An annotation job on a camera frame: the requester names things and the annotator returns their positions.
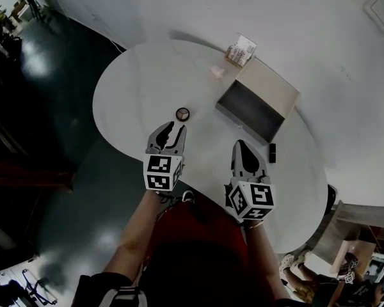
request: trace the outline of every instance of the forearm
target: forearm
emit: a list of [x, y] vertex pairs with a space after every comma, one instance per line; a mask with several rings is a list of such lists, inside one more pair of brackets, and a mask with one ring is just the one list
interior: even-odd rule
[[122, 232], [118, 248], [104, 269], [134, 280], [145, 258], [149, 240], [159, 213], [160, 197], [154, 191], [145, 194]]
[[266, 285], [266, 290], [270, 290], [274, 300], [289, 299], [280, 280], [278, 262], [263, 225], [249, 229], [255, 224], [249, 223], [245, 231], [253, 279], [259, 285]]

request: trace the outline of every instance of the floor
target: floor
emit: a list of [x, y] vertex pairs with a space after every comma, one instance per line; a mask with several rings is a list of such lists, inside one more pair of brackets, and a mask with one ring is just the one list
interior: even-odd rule
[[92, 116], [92, 97], [104, 69], [119, 52], [103, 36], [56, 14], [30, 22], [21, 67], [40, 115], [43, 149], [77, 169], [72, 193], [49, 197], [33, 244], [40, 258], [4, 276], [22, 279], [28, 268], [46, 278], [59, 306], [70, 305], [79, 276], [100, 272], [145, 186], [142, 164], [109, 145]]

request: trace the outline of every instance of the sneaker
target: sneaker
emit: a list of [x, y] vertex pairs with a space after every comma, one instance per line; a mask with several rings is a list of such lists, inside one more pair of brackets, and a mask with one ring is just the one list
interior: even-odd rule
[[284, 274], [284, 270], [285, 269], [289, 269], [290, 266], [293, 264], [293, 261], [294, 261], [294, 255], [291, 254], [291, 253], [288, 253], [287, 255], [285, 255], [282, 259], [282, 262], [280, 262], [280, 266], [279, 266], [279, 271], [280, 271], [280, 277], [281, 278], [286, 278], [285, 274]]
[[291, 265], [291, 269], [298, 269], [300, 264], [304, 264], [306, 262], [306, 258], [308, 256], [309, 250], [303, 250], [298, 256], [297, 259]]
[[187, 202], [187, 201], [191, 203], [195, 203], [195, 195], [191, 190], [186, 190], [182, 195], [182, 202]]

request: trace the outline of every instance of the clear plastic object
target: clear plastic object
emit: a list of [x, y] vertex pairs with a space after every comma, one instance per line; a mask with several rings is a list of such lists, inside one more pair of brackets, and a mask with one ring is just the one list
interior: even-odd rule
[[218, 66], [212, 66], [211, 70], [217, 79], [221, 79], [223, 77], [223, 74], [225, 73], [225, 70]]

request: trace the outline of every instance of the tabletop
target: tabletop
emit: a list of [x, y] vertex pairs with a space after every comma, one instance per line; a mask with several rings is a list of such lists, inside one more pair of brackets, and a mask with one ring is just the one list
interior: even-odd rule
[[[180, 180], [222, 207], [223, 185], [232, 177], [235, 142], [249, 142], [268, 160], [266, 146], [215, 109], [239, 72], [223, 56], [221, 51], [187, 41], [143, 43], [107, 67], [93, 98], [93, 115], [102, 136], [123, 154], [141, 161], [148, 137], [158, 126], [171, 120], [177, 127], [185, 125], [185, 167]], [[212, 66], [225, 69], [223, 78], [212, 74]], [[175, 117], [180, 107], [191, 113], [185, 123]], [[296, 111], [273, 142], [276, 163], [268, 164], [268, 174], [276, 186], [276, 207], [264, 226], [275, 253], [286, 253], [305, 243], [319, 226], [327, 181], [317, 146]]]

